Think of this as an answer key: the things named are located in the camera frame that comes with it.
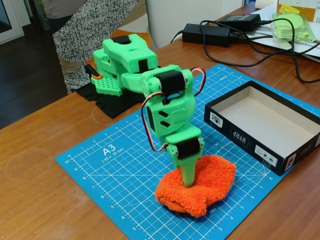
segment robotic arm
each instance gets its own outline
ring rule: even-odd
[[[206,80],[205,71],[200,67],[181,70],[177,65],[158,67],[157,55],[136,34],[106,39],[102,45],[102,49],[93,53],[97,72],[92,68],[91,82],[96,91],[121,96],[122,89],[128,89],[144,94],[141,117],[151,148],[156,152],[165,150],[174,168],[180,168],[184,186],[192,186],[204,141],[201,130],[189,121],[196,108],[195,96]],[[203,79],[194,96],[192,72],[195,70],[202,72]],[[151,131],[162,144],[160,149],[153,144],[144,106]]]

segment blue cutting mat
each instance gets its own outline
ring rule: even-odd
[[[200,80],[195,79],[195,89]],[[166,153],[151,150],[140,111],[59,155],[56,161],[132,240],[225,239],[284,177],[271,172],[203,120],[206,103],[250,80],[219,64],[207,71],[205,87],[196,98],[191,122],[202,130],[203,154],[223,156],[237,167],[227,197],[204,217],[178,214],[156,202],[158,182],[173,166]],[[320,116],[320,109],[268,88]]]

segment box label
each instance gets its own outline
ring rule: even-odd
[[[233,15],[233,16],[230,16],[227,20],[228,21],[243,21],[250,16],[251,15]]]
[[[300,156],[305,155],[307,152],[310,151],[312,144],[308,145],[300,154]]]
[[[295,153],[294,155],[292,155],[289,159],[288,159],[288,162],[285,166],[285,170],[284,171],[287,171],[289,168],[292,167],[292,165],[294,164],[295,162],[295,159],[296,159],[296,156],[297,154]]]
[[[231,128],[231,135],[238,140],[240,143],[248,147],[249,140],[246,136],[235,130],[233,127]]]
[[[320,135],[319,135],[318,141],[316,142],[315,146],[317,147],[319,144],[320,144]]]
[[[278,159],[276,159],[274,156],[272,156],[270,153],[267,151],[263,150],[261,147],[258,145],[255,145],[255,150],[254,152],[258,154],[263,160],[265,160],[267,163],[271,164],[272,166],[276,167]]]
[[[215,115],[213,112],[210,112],[210,120],[213,122],[215,125],[217,125],[219,128],[222,128],[224,121]]]

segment power adapter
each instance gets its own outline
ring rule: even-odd
[[[231,34],[230,28],[203,25],[203,32],[205,34],[205,43],[207,45],[215,45],[227,47],[229,44],[229,36]],[[204,36],[199,24],[188,23],[182,32],[182,41],[194,44],[203,44]]]
[[[252,32],[261,24],[260,14],[228,15],[218,21],[241,32]]]

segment black box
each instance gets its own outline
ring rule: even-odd
[[[320,118],[249,81],[207,103],[204,121],[282,175],[320,145]]]

